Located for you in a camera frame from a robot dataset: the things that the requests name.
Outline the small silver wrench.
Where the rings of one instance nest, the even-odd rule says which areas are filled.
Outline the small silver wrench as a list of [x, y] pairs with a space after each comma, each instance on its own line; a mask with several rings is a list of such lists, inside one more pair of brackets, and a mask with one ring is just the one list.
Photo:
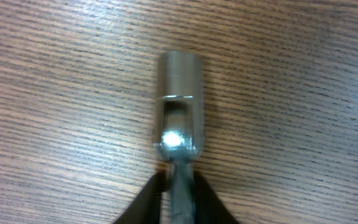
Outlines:
[[153, 145], [168, 163], [172, 223], [195, 222], [193, 162], [204, 143], [203, 62], [184, 50], [158, 60]]

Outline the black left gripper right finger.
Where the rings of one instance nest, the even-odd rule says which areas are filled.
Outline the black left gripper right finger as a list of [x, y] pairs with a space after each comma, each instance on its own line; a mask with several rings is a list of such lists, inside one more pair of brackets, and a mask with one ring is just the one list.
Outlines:
[[200, 172], [193, 173], [196, 224], [239, 224]]

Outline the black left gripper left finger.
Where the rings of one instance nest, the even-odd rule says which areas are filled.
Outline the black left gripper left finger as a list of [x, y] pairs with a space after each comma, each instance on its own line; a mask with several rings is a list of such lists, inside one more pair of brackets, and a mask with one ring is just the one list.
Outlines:
[[114, 224], [159, 224], [165, 184], [164, 172], [153, 175]]

